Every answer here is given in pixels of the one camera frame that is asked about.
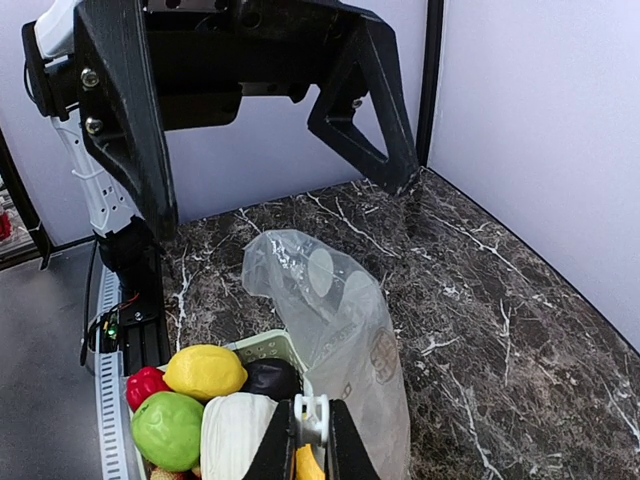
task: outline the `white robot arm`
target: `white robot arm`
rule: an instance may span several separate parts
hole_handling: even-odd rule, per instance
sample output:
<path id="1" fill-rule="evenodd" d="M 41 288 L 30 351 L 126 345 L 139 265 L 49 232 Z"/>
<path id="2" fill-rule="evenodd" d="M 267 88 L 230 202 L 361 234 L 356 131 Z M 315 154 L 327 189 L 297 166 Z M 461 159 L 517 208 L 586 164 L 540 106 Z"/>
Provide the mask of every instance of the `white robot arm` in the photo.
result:
<path id="1" fill-rule="evenodd" d="M 73 53 L 73 10 L 82 0 L 56 0 L 36 22 L 36 38 L 42 58 Z"/>
<path id="2" fill-rule="evenodd" d="M 73 54 L 73 11 L 81 1 L 57 0 L 36 21 L 35 35 L 43 59 L 60 59 Z M 90 74 L 85 74 L 84 79 L 92 81 Z M 77 109 L 69 112 L 69 119 L 65 121 L 51 117 L 51 123 L 69 153 L 72 173 L 82 183 L 91 226 L 104 238 L 129 225 L 135 211 L 128 204 L 122 187 L 87 152 L 80 121 Z"/>

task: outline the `cable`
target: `cable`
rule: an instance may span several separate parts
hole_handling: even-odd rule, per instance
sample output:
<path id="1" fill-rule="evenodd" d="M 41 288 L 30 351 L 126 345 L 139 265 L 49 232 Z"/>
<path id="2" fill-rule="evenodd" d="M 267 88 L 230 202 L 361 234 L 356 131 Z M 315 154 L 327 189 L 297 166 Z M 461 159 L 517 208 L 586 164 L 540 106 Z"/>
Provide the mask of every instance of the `cable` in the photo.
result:
<path id="1" fill-rule="evenodd" d="M 33 96 L 33 92 L 31 91 L 31 86 L 29 84 L 29 69 L 27 67 L 27 62 L 25 60 L 24 62 L 24 75 L 23 75 L 23 82 L 24 82 L 24 89 L 27 91 L 27 95 L 29 96 L 29 99 L 33 102 L 36 103 L 36 98 Z"/>
<path id="2" fill-rule="evenodd" d="M 87 351 L 89 349 L 89 303 L 91 302 L 91 280 L 93 280 L 93 265 L 96 260 L 96 252 L 98 251 L 98 239 L 94 239 L 93 247 L 91 248 L 91 258 L 89 259 L 89 271 L 87 272 L 87 281 L 84 287 L 84 342 L 82 343 L 82 350 L 80 351 L 80 366 L 84 367 L 87 362 Z"/>
<path id="3" fill-rule="evenodd" d="M 93 320 L 91 320 L 90 322 L 88 321 L 89 311 L 88 311 L 88 309 L 85 309 L 85 314 L 87 315 L 87 317 L 85 317 L 85 318 L 87 319 L 87 321 L 85 323 L 85 331 L 84 331 L 84 339 L 82 341 L 82 349 L 80 350 L 80 365 L 81 366 L 84 367 L 86 365 L 87 355 L 89 353 L 89 348 L 92 345 L 92 341 L 94 342 L 93 343 L 93 350 L 94 350 L 94 353 L 96 353 L 96 354 L 100 354 L 100 353 L 104 353 L 104 352 L 110 353 L 110 352 L 113 352 L 113 351 L 115 351 L 117 349 L 117 340 L 116 340 L 116 338 L 110 338 L 109 335 L 106 334 L 107 333 L 107 328 L 110 326 L 111 321 L 112 321 L 112 317 L 114 316 L 114 314 L 117 314 L 115 322 L 113 322 L 116 325 L 116 328 L 117 328 L 117 325 L 118 325 L 119 320 L 120 320 L 120 313 L 122 311 L 126 310 L 127 308 L 129 308 L 131 305 L 133 305 L 139 298 L 140 298 L 140 294 L 136 293 L 133 296 L 133 298 L 131 298 L 131 300 L 119 303 L 118 305 L 114 305 L 107 312 L 102 312 L 102 313 L 96 314 L 96 316 L 93 317 Z M 105 330 L 105 332 L 101 333 L 102 340 L 100 341 L 100 351 L 99 352 L 95 352 L 95 336 L 96 336 L 96 333 L 98 331 L 101 331 L 101 330 Z"/>

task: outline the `bell pepper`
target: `bell pepper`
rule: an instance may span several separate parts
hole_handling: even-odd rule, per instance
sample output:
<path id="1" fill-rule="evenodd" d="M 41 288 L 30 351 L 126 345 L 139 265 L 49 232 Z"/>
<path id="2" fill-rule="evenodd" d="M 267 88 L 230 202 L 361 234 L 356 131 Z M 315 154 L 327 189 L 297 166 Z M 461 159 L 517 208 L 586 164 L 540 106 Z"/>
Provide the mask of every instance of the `bell pepper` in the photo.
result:
<path id="1" fill-rule="evenodd" d="M 145 367 L 127 380 L 127 402 L 134 412 L 140 405 L 158 392 L 172 392 L 162 379 L 164 372 L 153 367 Z"/>

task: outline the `plastic bag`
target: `plastic bag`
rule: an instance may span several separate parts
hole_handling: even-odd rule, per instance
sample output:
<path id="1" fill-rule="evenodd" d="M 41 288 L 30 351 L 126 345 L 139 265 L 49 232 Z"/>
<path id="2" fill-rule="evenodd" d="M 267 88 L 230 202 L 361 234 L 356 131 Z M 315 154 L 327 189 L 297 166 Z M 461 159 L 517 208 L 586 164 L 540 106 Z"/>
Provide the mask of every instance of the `plastic bag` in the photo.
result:
<path id="1" fill-rule="evenodd" d="M 309 367 L 314 395 L 343 399 L 383 479 L 407 476 L 409 411 L 391 318 L 376 280 L 350 256 L 295 230 L 245 251 L 242 282 L 273 300 Z"/>

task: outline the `yellow object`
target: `yellow object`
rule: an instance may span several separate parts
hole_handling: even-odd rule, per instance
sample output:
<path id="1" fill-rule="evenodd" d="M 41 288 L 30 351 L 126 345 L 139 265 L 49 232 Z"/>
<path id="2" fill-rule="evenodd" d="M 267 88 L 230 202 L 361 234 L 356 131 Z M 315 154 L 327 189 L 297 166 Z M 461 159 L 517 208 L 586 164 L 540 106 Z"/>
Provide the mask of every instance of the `yellow object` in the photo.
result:
<path id="1" fill-rule="evenodd" d="M 208 402 L 240 391 L 247 377 L 240 359 L 231 350 L 194 345 L 173 356 L 163 378 L 174 392 Z"/>
<path id="2" fill-rule="evenodd" d="M 313 456 L 311 445 L 296 452 L 297 480 L 325 480 L 324 471 Z"/>

